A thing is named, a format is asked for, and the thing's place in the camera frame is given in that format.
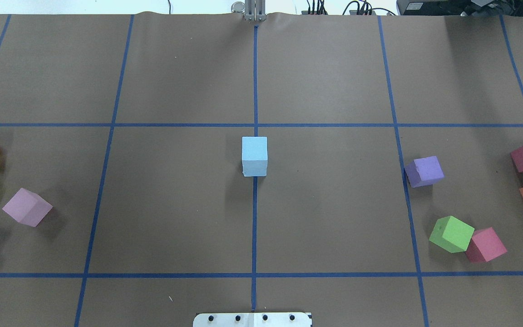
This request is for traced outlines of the red block beside green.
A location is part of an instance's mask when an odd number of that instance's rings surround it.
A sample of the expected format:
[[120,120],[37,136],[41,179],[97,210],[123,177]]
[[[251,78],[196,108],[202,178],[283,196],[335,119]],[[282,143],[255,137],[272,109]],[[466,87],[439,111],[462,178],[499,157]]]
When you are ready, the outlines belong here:
[[507,253],[493,227],[475,230],[465,255],[471,263],[485,263]]

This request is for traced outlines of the pink block left side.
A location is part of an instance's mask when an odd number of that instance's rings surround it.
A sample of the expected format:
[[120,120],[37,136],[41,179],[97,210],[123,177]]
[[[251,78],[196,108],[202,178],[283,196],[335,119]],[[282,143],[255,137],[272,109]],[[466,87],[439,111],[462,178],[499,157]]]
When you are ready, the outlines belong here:
[[38,194],[20,188],[2,210],[16,222],[35,228],[50,213],[52,207]]

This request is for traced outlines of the purple block right side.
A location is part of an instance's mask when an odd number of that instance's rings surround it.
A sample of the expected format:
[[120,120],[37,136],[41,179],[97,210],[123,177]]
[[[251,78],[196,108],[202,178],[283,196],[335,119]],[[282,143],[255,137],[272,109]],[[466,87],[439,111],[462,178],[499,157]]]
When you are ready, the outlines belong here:
[[405,166],[405,173],[411,188],[429,186],[445,177],[437,156],[414,159]]

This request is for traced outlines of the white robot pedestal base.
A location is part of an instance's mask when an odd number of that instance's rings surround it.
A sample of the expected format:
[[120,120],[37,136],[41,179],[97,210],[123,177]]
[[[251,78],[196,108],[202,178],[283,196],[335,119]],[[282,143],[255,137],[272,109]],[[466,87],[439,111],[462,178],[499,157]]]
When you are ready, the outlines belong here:
[[305,312],[233,312],[202,313],[195,316],[193,327],[312,327],[313,319]]

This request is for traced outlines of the metal cylinder weight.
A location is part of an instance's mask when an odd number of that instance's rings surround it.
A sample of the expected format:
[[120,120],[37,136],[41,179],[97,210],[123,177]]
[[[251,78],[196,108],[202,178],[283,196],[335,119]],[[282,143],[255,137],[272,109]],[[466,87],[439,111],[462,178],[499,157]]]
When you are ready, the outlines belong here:
[[245,12],[245,8],[245,3],[241,1],[234,2],[230,7],[232,13],[243,13]]

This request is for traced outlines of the light blue block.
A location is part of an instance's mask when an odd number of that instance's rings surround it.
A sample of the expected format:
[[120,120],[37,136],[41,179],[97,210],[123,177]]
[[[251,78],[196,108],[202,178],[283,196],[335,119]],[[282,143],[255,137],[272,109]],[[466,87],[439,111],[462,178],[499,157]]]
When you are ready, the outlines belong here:
[[242,173],[245,177],[267,176],[268,161],[242,161]]
[[243,136],[242,161],[268,161],[267,137]]

